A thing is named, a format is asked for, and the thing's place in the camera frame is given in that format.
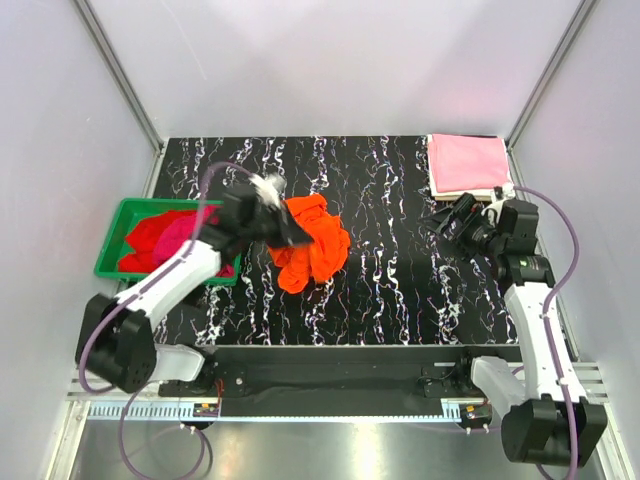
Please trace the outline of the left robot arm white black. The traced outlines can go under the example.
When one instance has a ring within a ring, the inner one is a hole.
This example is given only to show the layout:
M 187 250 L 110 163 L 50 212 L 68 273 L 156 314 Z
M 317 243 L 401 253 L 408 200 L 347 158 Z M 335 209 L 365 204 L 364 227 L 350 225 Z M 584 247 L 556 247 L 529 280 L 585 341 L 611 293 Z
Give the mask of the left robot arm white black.
M 205 365 L 203 353 L 159 344 L 154 331 L 251 243 L 274 248 L 311 243 L 281 198 L 285 184 L 279 175 L 253 175 L 248 184 L 227 189 L 212 215 L 199 204 L 191 238 L 166 262 L 116 296 L 97 294 L 88 301 L 76 349 L 78 380 L 85 391 L 135 393 L 150 382 L 169 381 L 181 381 L 196 396 L 214 388 L 216 372 Z

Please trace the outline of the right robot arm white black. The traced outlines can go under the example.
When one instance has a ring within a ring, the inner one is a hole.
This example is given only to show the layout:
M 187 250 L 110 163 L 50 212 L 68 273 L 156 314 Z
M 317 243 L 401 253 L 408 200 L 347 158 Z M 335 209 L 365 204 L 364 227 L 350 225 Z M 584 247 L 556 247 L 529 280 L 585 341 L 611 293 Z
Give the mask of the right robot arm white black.
M 481 392 L 501 419 L 506 457 L 514 463 L 566 467 L 569 477 L 584 466 L 608 418 L 591 403 L 573 367 L 555 309 L 566 283 L 537 254 L 539 208 L 504 187 L 489 205 L 464 193 L 427 216 L 428 229 L 448 239 L 465 259 L 487 258 L 517 330 L 524 378 L 508 363 L 479 356 L 454 371 L 466 396 Z

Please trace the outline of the orange t shirt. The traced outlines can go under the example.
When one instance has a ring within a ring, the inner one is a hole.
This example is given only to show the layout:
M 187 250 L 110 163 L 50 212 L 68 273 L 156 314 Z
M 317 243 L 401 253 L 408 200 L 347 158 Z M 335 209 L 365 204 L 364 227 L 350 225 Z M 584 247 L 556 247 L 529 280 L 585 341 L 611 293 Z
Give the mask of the orange t shirt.
M 296 223 L 313 241 L 303 246 L 269 248 L 269 253 L 274 265 L 280 269 L 278 286 L 289 294 L 298 294 L 311 280 L 324 284 L 342 269 L 351 239 L 340 217 L 328 212 L 327 201 L 322 195 L 289 198 L 286 205 Z

